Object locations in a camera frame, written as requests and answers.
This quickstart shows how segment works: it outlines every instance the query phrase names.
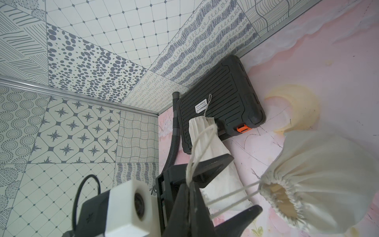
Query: drawstring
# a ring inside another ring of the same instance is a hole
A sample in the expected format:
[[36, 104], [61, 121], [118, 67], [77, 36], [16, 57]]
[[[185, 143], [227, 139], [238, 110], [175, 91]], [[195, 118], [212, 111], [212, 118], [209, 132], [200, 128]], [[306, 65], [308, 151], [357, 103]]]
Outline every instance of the drawstring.
[[252, 196], [254, 196], [254, 195], [257, 194], [257, 193], [259, 193], [259, 190], [253, 192], [253, 193], [250, 194], [250, 195], [247, 195], [247, 196], [244, 197], [244, 198], [241, 198], [239, 201], [233, 203], [232, 205], [229, 205], [229, 206], [225, 207], [224, 209], [222, 209], [222, 210], [220, 210], [220, 211], [218, 211], [218, 212], [212, 214], [212, 215], [211, 215], [211, 219], [214, 219], [214, 218], [218, 217], [218, 216], [221, 215], [222, 213], [224, 213], [224, 212], [228, 211], [229, 209], [231, 209], [231, 208], [237, 206], [237, 205], [240, 204], [241, 202], [243, 202], [243, 201], [245, 201], [245, 200], [251, 198]]
[[207, 107], [205, 108], [205, 111], [204, 111], [204, 117], [205, 117], [205, 113], [207, 112], [208, 106], [209, 106], [209, 104], [210, 104], [210, 102], [211, 102], [211, 99], [212, 99], [212, 94], [209, 94], [209, 96], [208, 96]]
[[[209, 94], [209, 96], [208, 96], [208, 103], [207, 103], [207, 106], [206, 106], [205, 111], [204, 111], [204, 116], [205, 116], [205, 113], [207, 112], [207, 109], [208, 109], [208, 106], [209, 106], [211, 100], [212, 100], [212, 94]], [[208, 142], [207, 142], [205, 148], [201, 151], [201, 153], [200, 153], [200, 155], [199, 155], [198, 157], [195, 157], [194, 154], [195, 154], [196, 146], [197, 146], [197, 143], [198, 143], [200, 137], [204, 136], [204, 134], [206, 134], [206, 133], [209, 132], [209, 131], [211, 132], [211, 134], [210, 134], [209, 140], [208, 140]], [[195, 170], [196, 170], [197, 165], [199, 164], [201, 158], [203, 157], [203, 155], [205, 154], [206, 150], [207, 150], [208, 147], [210, 146], [210, 144], [211, 144], [211, 142], [212, 142], [212, 139], [214, 138], [214, 136], [216, 135], [216, 133], [217, 133], [217, 126], [216, 126], [215, 124], [212, 124], [211, 126], [209, 126], [209, 127], [207, 127], [206, 129], [204, 129], [204, 130], [198, 135], [198, 137], [195, 139], [195, 142], [193, 143], [193, 146], [192, 146], [192, 155], [191, 155], [191, 158], [189, 159], [189, 162], [188, 162], [188, 165], [187, 165], [187, 169], [186, 169], [186, 183], [187, 183], [188, 187], [190, 186], [190, 183], [192, 182], [192, 177], [193, 177], [193, 174], [194, 174], [194, 172], [195, 172]], [[238, 190], [235, 190], [235, 191], [233, 191], [233, 192], [231, 192], [231, 193], [228, 193], [228, 194], [226, 194], [226, 195], [224, 195], [224, 196], [222, 196], [222, 197], [219, 197], [219, 198], [217, 198], [217, 199], [215, 199], [215, 200], [212, 200], [212, 201], [210, 201], [210, 202], [207, 202], [206, 205], [208, 206], [208, 205], [211, 205], [211, 204], [216, 203], [216, 202], [218, 202], [218, 201], [221, 201], [221, 200], [223, 200], [223, 199], [225, 199], [225, 198], [228, 198], [228, 197], [230, 197], [230, 196], [232, 196], [232, 195], [234, 195], [234, 194], [236, 194], [236, 193], [239, 193], [239, 192], [241, 192], [241, 191], [243, 191], [243, 190], [246, 190], [246, 189], [248, 189], [248, 188], [250, 188], [250, 187], [253, 187], [253, 186], [259, 184], [260, 182], [261, 182], [261, 181], [258, 181], [258, 182], [255, 182], [255, 183], [249, 184], [249, 185], [247, 185], [247, 186], [244, 186], [244, 187], [242, 187], [242, 188], [240, 188], [240, 189], [238, 189]], [[229, 209], [231, 209], [231, 208], [237, 206], [237, 205], [240, 204], [241, 202], [243, 202], [243, 201], [249, 199], [250, 197], [256, 195], [258, 192], [259, 192], [259, 190], [253, 192], [253, 193], [250, 194], [250, 195], [247, 195], [246, 197], [244, 197], [244, 198], [242, 198], [242, 199], [236, 201], [235, 203], [233, 203], [233, 204], [231, 204], [231, 205], [225, 207], [224, 209], [222, 209], [222, 210], [220, 210], [220, 211], [218, 211], [218, 212], [212, 214], [212, 215], [211, 215], [211, 219], [214, 219], [214, 218], [216, 218], [217, 216], [221, 215], [222, 213], [228, 211]]]
[[[207, 133], [207, 132], [209, 132], [209, 131], [211, 131], [211, 134], [210, 134], [210, 137], [209, 137], [207, 145], [201, 151], [201, 154], [198, 157], [195, 158], [195, 149], [196, 149], [197, 143], [199, 141], [199, 138], [202, 137], [202, 136], [204, 136], [204, 134]], [[190, 186], [190, 183], [191, 183], [192, 177], [193, 177], [193, 173], [195, 172], [197, 165], [199, 164], [201, 158], [203, 157], [203, 155], [207, 151], [208, 147], [210, 146], [213, 138], [216, 135], [216, 132], [217, 132], [217, 126], [215, 124], [212, 124], [211, 126], [209, 126], [206, 129], [204, 129], [198, 135], [198, 137], [195, 139], [195, 142], [193, 143], [193, 147], [192, 147], [192, 155], [191, 155], [191, 158], [189, 159], [189, 162], [188, 162], [188, 165], [187, 165], [187, 169], [186, 169], [186, 183], [187, 183], [188, 187]]]

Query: patterned tile wall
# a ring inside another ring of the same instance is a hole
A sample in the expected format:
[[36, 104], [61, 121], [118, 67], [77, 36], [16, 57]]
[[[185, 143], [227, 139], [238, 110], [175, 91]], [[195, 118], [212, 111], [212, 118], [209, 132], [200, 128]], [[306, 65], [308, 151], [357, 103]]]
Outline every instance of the patterned tile wall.
[[45, 22], [0, 2], [0, 25], [0, 75], [48, 85]]
[[[88, 174], [102, 191], [154, 185], [157, 118], [3, 86], [0, 105], [0, 236], [62, 236]], [[84, 186], [78, 213], [96, 185]]]
[[121, 111], [116, 162], [158, 162], [158, 118]]
[[0, 0], [0, 75], [160, 111], [309, 1]]

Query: black toolbox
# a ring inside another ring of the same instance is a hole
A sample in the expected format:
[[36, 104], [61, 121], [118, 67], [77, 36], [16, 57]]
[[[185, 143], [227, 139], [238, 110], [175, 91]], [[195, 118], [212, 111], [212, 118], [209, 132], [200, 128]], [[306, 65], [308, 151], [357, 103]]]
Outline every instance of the black toolbox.
[[266, 121], [265, 112], [241, 61], [237, 56], [228, 56], [178, 101], [182, 146], [187, 154], [191, 154], [192, 149], [188, 122], [191, 118], [204, 115], [204, 100], [208, 102], [209, 94], [212, 94], [212, 99], [206, 117], [215, 118], [221, 141], [256, 128]]

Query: white cloth bag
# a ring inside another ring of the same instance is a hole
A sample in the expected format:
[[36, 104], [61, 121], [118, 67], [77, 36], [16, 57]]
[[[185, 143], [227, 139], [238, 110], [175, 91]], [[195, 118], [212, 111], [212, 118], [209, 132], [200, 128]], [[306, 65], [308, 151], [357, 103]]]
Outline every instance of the white cloth bag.
[[[214, 118], [199, 116], [190, 119], [189, 134], [191, 137], [191, 141], [195, 141], [195, 139], [199, 136], [199, 133], [201, 133], [204, 129], [211, 126], [212, 124], [215, 124]], [[205, 133], [204, 136], [201, 136], [199, 138], [196, 150], [192, 150], [192, 155], [194, 155], [195, 157], [199, 156], [199, 154], [204, 150], [206, 144], [208, 143], [209, 137], [210, 134]], [[225, 145], [222, 143], [222, 141], [220, 140], [220, 138], [218, 138], [216, 134], [201, 161], [209, 160], [211, 158], [224, 155], [226, 153], [230, 154], [229, 150], [225, 147]], [[217, 175], [205, 188], [202, 188], [200, 190], [203, 195], [204, 202], [207, 202], [224, 196], [225, 194], [233, 192], [242, 187], [243, 185], [238, 176], [236, 166], [232, 162], [219, 175]], [[234, 203], [246, 196], [246, 192], [242, 191], [222, 201], [211, 204], [208, 207], [213, 209], [223, 209], [229, 206], [231, 203]], [[242, 211], [251, 206], [251, 202], [249, 200], [245, 200], [244, 202], [233, 207], [231, 210]]]
[[259, 190], [289, 225], [308, 233], [345, 233], [379, 190], [378, 161], [339, 136], [291, 131]]

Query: pink floor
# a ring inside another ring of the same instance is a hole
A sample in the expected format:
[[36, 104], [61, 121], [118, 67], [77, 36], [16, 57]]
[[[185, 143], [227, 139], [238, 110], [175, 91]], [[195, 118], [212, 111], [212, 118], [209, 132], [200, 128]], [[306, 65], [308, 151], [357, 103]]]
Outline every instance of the pink floor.
[[[224, 141], [244, 185], [255, 182], [253, 171], [262, 175], [282, 150], [284, 137], [273, 130], [289, 122], [291, 107], [280, 98], [264, 99], [280, 85], [303, 85], [317, 95], [321, 113], [310, 129], [339, 134], [379, 157], [378, 14], [378, 1], [323, 0], [241, 58], [267, 116], [262, 126]], [[170, 108], [158, 118], [160, 170], [170, 147], [172, 116]], [[180, 149], [176, 164], [188, 160], [189, 155]], [[244, 237], [310, 236], [290, 228], [263, 197], [251, 201], [264, 211], [245, 230]], [[229, 212], [214, 223], [234, 214]], [[334, 236], [371, 237], [378, 233], [379, 193], [359, 224]]]

